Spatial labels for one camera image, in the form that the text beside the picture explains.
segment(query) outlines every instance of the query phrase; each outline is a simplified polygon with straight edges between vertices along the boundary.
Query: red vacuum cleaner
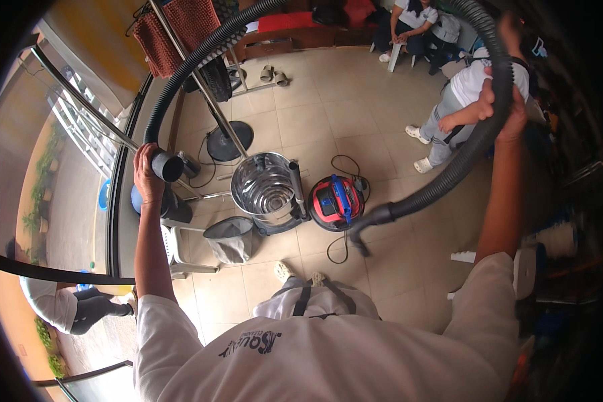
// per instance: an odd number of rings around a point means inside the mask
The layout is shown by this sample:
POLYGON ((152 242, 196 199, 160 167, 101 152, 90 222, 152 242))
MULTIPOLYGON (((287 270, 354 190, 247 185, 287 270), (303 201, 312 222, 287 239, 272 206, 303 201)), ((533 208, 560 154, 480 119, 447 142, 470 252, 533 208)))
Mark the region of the red vacuum cleaner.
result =
POLYGON ((365 184, 333 174, 311 189, 308 205, 313 221, 329 231, 345 231, 364 213, 365 184))

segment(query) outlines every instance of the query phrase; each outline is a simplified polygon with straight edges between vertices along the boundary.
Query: tiled floor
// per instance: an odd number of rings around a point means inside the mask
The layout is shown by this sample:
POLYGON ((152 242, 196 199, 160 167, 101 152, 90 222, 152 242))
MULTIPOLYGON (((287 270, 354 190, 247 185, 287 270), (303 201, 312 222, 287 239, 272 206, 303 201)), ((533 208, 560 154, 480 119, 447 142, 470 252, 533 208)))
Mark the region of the tiled floor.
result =
MULTIPOLYGON (((439 101, 445 78, 427 74, 419 61, 411 69, 399 61, 394 73, 378 62, 368 48, 309 50, 248 60, 248 85, 260 84, 266 64, 292 79, 289 87, 263 89, 221 104, 226 116, 248 123, 255 131, 249 153, 273 150, 299 161, 306 191, 334 173, 330 160, 338 153, 352 157, 361 174, 371 181, 367 208, 400 200, 430 181, 436 172, 420 175, 413 162, 429 147, 404 133, 407 124, 422 124, 439 101)), ((197 155, 207 130, 215 125, 200 94, 187 95, 180 122, 177 149, 197 155)), ((209 156, 202 152, 202 161, 209 156)), ((346 170, 354 169, 340 161, 346 170)), ((231 173, 218 166, 216 175, 231 173)), ((212 174, 204 166, 193 185, 212 174)), ((225 266, 217 274, 193 274, 175 280, 180 305, 209 343, 233 325, 251 317, 257 303, 281 286, 273 262, 286 261, 298 275, 309 278, 322 271, 333 280, 369 294, 384 320, 442 332, 451 317, 448 292, 459 288, 471 265, 451 262, 452 252, 474 250, 489 197, 491 162, 478 162, 474 171, 446 197, 419 213, 363 233, 370 258, 349 248, 346 263, 326 257, 326 247, 340 234, 306 222, 285 233, 256 239, 249 264, 225 266)), ((229 180, 213 180, 201 189, 211 193, 229 189, 229 180)), ((193 222, 201 227, 241 214, 230 198, 193 204, 193 222)), ((201 234, 186 235, 190 260, 217 265, 201 234)), ((334 259, 343 256, 335 244, 334 259)))

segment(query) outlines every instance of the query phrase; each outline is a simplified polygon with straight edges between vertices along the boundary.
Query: brown towel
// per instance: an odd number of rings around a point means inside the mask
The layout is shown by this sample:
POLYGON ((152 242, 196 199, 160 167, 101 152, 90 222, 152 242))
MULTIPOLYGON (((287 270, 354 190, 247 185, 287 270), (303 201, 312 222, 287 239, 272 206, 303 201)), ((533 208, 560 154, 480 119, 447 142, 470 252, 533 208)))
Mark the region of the brown towel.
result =
MULTIPOLYGON (((172 0, 163 12, 188 53, 219 26, 211 0, 172 0)), ((132 32, 141 44, 153 76, 172 76, 183 60, 154 12, 140 17, 132 32)))

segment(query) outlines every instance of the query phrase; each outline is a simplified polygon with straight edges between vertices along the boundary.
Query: white shirt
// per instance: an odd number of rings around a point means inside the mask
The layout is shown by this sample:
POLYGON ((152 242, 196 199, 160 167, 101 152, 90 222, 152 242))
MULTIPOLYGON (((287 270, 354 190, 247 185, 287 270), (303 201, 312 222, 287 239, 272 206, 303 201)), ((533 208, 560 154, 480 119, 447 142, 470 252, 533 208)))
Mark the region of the white shirt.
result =
MULTIPOLYGON (((442 335, 362 315, 255 317, 206 347, 176 303, 145 295, 134 386, 169 402, 502 401, 518 356, 512 278, 505 253, 477 264, 442 335)), ((331 310, 320 300, 309 308, 331 310)))
POLYGON ((420 28, 424 25, 425 21, 429 21, 434 24, 435 21, 438 20, 438 10, 435 8, 428 6, 420 15, 416 15, 415 11, 407 11, 406 8, 409 7, 410 0, 395 0, 395 5, 402 8, 402 14, 400 14, 399 20, 403 23, 407 24, 413 29, 420 28))
MULTIPOLYGON (((473 54, 474 57, 489 57, 487 48, 479 48, 473 54)), ((466 67, 451 77, 451 91, 456 96, 463 108, 478 100, 482 83, 485 78, 491 78, 485 74, 485 67, 491 66, 491 60, 474 60, 469 67, 466 67)), ((520 64, 512 63, 514 70, 514 84, 520 91, 523 100, 527 102, 529 98, 529 72, 520 64)))
POLYGON ((20 287, 36 314, 52 326, 69 334, 76 317, 78 299, 67 289, 56 291, 57 282, 20 277, 20 287))

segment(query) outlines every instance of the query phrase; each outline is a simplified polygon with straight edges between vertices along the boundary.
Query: vacuum hose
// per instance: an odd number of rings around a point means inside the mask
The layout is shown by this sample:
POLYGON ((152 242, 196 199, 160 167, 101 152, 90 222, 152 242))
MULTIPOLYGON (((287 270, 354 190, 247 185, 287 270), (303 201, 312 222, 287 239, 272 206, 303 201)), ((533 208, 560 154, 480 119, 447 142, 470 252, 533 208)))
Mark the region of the vacuum hose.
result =
POLYGON ((348 231, 348 237, 365 257, 369 256, 369 250, 360 238, 363 229, 371 225, 393 222, 400 217, 418 212, 447 194, 467 176, 476 158, 493 144, 509 116, 513 102, 513 72, 509 54, 496 36, 494 21, 474 0, 450 0, 450 4, 471 23, 489 50, 492 63, 492 89, 495 94, 494 115, 476 124, 458 155, 429 184, 402 201, 374 208, 354 222, 348 231))
MULTIPOLYGON (((240 30, 247 23, 252 22, 267 12, 283 5, 288 0, 261 0, 257 4, 249 6, 245 10, 225 20, 213 33, 210 34, 201 44, 197 46, 194 52, 190 53, 177 71, 170 77, 168 84, 154 105, 152 114, 147 121, 145 128, 144 143, 158 142, 159 129, 165 113, 177 94, 180 86, 191 72, 219 45, 225 43, 228 37, 240 30)), ((183 172, 183 161, 180 158, 169 153, 158 150, 152 156, 152 170, 164 181, 176 181, 183 172)))

